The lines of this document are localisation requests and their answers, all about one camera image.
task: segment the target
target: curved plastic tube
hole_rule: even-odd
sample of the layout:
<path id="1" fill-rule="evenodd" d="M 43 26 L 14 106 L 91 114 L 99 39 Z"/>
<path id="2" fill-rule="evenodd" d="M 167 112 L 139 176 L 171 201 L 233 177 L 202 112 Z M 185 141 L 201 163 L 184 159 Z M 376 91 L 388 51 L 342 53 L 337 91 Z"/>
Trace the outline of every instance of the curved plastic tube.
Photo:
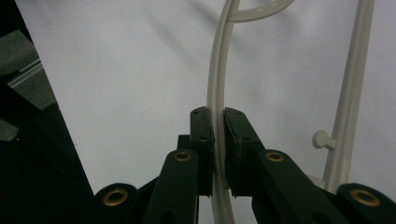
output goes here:
<path id="1" fill-rule="evenodd" d="M 228 21 L 246 22 L 261 20 L 285 9 L 292 2 L 293 0 L 279 0 L 269 7 L 255 7 L 247 10 L 232 11 L 228 17 Z"/>
<path id="2" fill-rule="evenodd" d="M 216 138 L 214 153 L 214 176 L 213 176 L 213 197 L 212 208 L 216 224 L 234 224 L 233 209 L 231 206 L 230 192 L 224 173 L 225 143 L 224 143 L 224 84 L 225 70 L 227 64 L 228 49 L 230 46 L 233 25 L 235 21 L 230 20 L 231 14 L 238 13 L 239 0 L 226 0 L 219 19 L 218 30 L 210 58 L 209 80 L 207 85 L 207 107 L 210 111 L 210 118 L 213 124 Z M 261 7 L 260 17 L 257 10 L 242 10 L 242 14 L 250 14 L 250 18 L 255 20 L 274 15 L 279 11 L 278 7 Z"/>
<path id="3" fill-rule="evenodd" d="M 325 189 L 333 193 L 347 182 L 349 174 L 373 10 L 374 0 L 359 1 L 332 129 L 335 148 L 329 150 L 323 175 Z"/>

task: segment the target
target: brass screw insert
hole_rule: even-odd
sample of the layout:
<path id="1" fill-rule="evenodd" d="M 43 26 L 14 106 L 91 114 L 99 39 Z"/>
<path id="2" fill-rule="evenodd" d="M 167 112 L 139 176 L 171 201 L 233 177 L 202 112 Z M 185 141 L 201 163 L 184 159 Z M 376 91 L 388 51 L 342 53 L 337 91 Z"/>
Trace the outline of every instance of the brass screw insert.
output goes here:
<path id="1" fill-rule="evenodd" d="M 128 198 L 128 192 L 125 189 L 116 188 L 105 194 L 103 203 L 107 206 L 117 206 L 125 202 Z"/>
<path id="2" fill-rule="evenodd" d="M 365 189 L 353 189 L 350 191 L 350 195 L 357 202 L 370 207 L 377 207 L 381 204 L 381 201 L 374 194 Z"/>
<path id="3" fill-rule="evenodd" d="M 277 152 L 268 152 L 265 154 L 265 157 L 270 161 L 283 161 L 285 158 Z"/>
<path id="4" fill-rule="evenodd" d="M 177 161 L 189 161 L 191 159 L 191 155 L 188 152 L 180 151 L 175 154 L 175 159 Z"/>

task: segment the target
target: black plastic part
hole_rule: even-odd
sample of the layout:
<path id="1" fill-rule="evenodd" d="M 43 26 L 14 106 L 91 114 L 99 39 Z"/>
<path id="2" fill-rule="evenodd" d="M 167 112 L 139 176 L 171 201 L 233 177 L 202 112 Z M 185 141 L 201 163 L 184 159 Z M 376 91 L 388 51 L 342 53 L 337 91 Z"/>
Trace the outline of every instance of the black plastic part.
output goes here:
<path id="1" fill-rule="evenodd" d="M 213 147 L 215 138 L 209 110 L 199 107 L 190 113 L 190 147 L 199 156 L 199 194 L 212 195 Z"/>
<path id="2" fill-rule="evenodd" d="M 279 216 L 276 213 L 274 205 L 268 195 L 262 190 L 263 186 L 260 184 L 251 200 L 251 207 L 253 208 L 254 216 L 258 224 L 278 224 Z"/>
<path id="3" fill-rule="evenodd" d="M 120 204 L 109 205 L 107 200 L 116 202 L 122 195 L 117 190 L 123 189 L 126 192 L 126 199 Z M 98 224 L 127 224 L 134 223 L 133 213 L 136 202 L 137 190 L 134 186 L 127 184 L 112 184 L 101 189 L 96 195 L 93 202 L 85 210 L 78 224 L 98 223 Z"/>
<path id="4" fill-rule="evenodd" d="M 1 142 L 0 191 L 2 224 L 75 223 L 93 200 L 56 104 L 26 120 L 15 140 Z"/>
<path id="5" fill-rule="evenodd" d="M 321 189 L 318 187 L 318 190 L 322 192 L 322 194 L 329 200 L 331 203 L 335 204 L 335 195 L 327 191 L 326 189 Z"/>
<path id="6" fill-rule="evenodd" d="M 190 135 L 180 134 L 177 139 L 177 148 L 190 148 Z"/>
<path id="7" fill-rule="evenodd" d="M 21 97 L 7 84 L 0 82 L 0 119 L 21 127 L 29 119 L 35 118 L 41 111 L 28 100 Z"/>
<path id="8" fill-rule="evenodd" d="M 198 155 L 188 149 L 166 157 L 143 223 L 197 223 Z"/>
<path id="9" fill-rule="evenodd" d="M 287 154 L 262 150 L 257 172 L 280 223 L 349 223 Z"/>
<path id="10" fill-rule="evenodd" d="M 258 183 L 255 160 L 265 149 L 248 118 L 239 110 L 225 108 L 225 172 L 233 196 L 252 196 Z"/>
<path id="11" fill-rule="evenodd" d="M 15 0 L 0 1 L 0 37 L 21 30 L 32 41 Z"/>
<path id="12" fill-rule="evenodd" d="M 151 200 L 152 192 L 157 184 L 157 180 L 158 177 L 151 180 L 137 191 L 135 207 L 131 214 L 133 222 L 131 223 L 142 223 L 149 206 L 149 201 Z"/>
<path id="13" fill-rule="evenodd" d="M 396 223 L 395 202 L 375 189 L 360 184 L 346 184 L 338 189 L 335 201 L 351 223 Z"/>

